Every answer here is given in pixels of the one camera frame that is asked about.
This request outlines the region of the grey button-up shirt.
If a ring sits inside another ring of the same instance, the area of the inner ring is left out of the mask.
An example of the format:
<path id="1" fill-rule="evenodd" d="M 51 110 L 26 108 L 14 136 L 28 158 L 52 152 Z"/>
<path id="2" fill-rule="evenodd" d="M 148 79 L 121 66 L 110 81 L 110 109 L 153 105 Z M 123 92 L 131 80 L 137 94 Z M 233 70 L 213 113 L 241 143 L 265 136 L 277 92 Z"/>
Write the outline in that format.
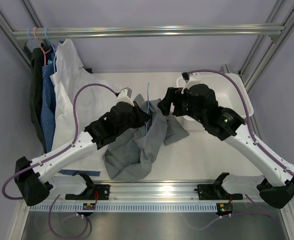
<path id="1" fill-rule="evenodd" d="M 189 136 L 173 114 L 163 115 L 157 107 L 159 99 L 145 101 L 135 97 L 138 106 L 151 115 L 140 128 L 130 128 L 109 144 L 103 156 L 111 180 L 136 182 L 152 170 L 162 144 L 168 146 Z"/>

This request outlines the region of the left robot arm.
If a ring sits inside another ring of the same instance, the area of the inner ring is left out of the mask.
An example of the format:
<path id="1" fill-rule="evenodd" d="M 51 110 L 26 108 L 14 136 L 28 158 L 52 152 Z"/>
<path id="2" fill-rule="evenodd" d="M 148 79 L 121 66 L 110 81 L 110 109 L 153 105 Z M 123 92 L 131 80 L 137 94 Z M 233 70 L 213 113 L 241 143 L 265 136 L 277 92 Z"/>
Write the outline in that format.
<path id="1" fill-rule="evenodd" d="M 78 200 L 91 198 L 95 185 L 86 173 L 56 174 L 69 164 L 113 143 L 126 130 L 142 127 L 150 118 L 137 103 L 119 102 L 86 126 L 71 143 L 32 160 L 26 157 L 18 159 L 14 181 L 23 200 L 31 207 L 58 195 L 73 195 Z"/>

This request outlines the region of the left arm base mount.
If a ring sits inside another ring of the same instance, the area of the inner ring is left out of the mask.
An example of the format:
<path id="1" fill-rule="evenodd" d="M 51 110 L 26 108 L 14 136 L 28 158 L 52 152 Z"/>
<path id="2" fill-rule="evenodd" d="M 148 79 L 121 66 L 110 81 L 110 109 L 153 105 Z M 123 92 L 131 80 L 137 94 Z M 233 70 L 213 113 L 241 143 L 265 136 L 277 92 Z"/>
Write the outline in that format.
<path id="1" fill-rule="evenodd" d="M 86 173 L 79 173 L 75 175 L 81 177 L 85 181 L 86 188 L 80 194 L 67 194 L 65 200 L 103 200 L 109 199 L 110 185 L 93 183 L 91 178 Z"/>

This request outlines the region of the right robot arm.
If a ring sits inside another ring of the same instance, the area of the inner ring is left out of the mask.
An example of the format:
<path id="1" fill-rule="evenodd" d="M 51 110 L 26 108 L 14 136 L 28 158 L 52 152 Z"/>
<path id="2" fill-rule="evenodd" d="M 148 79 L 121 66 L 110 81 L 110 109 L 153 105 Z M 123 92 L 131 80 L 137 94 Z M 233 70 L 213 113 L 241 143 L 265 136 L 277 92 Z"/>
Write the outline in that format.
<path id="1" fill-rule="evenodd" d="M 294 196 L 294 165 L 283 160 L 259 140 L 234 110 L 218 105 L 214 90 L 205 84 L 190 88 L 168 88 L 157 105 L 166 116 L 189 116 L 212 136 L 227 143 L 246 157 L 259 171 L 259 176 L 237 176 L 222 173 L 210 191 L 217 198 L 242 194 L 260 197 L 268 205 L 281 209 Z"/>

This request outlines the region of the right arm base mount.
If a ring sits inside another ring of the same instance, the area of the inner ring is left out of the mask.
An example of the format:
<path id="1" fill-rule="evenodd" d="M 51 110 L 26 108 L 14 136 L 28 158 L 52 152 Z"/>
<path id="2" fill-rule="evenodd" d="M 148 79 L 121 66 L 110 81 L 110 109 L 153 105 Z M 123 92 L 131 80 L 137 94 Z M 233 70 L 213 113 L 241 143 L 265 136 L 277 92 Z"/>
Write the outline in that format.
<path id="1" fill-rule="evenodd" d="M 203 201 L 243 200 L 242 194 L 239 194 L 239 193 L 230 194 L 223 189 L 222 181 L 229 175 L 230 173 L 223 172 L 217 177 L 217 179 L 213 183 L 198 184 L 194 190 L 197 192 L 199 200 L 203 200 Z"/>

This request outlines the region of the blue wire hanger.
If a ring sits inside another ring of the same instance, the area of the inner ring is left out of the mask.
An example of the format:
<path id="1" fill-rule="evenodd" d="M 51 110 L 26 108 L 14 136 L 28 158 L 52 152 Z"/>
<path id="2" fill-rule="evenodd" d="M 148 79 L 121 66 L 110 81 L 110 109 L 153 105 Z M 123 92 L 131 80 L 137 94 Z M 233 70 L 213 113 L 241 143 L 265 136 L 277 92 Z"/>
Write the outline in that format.
<path id="1" fill-rule="evenodd" d="M 150 114 L 151 113 L 151 110 L 150 110 L 150 97 L 149 97 L 149 88 L 150 88 L 150 83 L 148 82 L 147 84 L 147 100 L 146 100 L 146 103 L 147 103 L 147 111 L 146 113 L 147 114 Z M 150 122 L 152 121 L 152 116 L 150 115 L 150 119 L 146 122 L 146 128 L 145 128 L 145 134 L 147 135 L 148 132 L 149 132 L 149 129 L 150 129 Z"/>

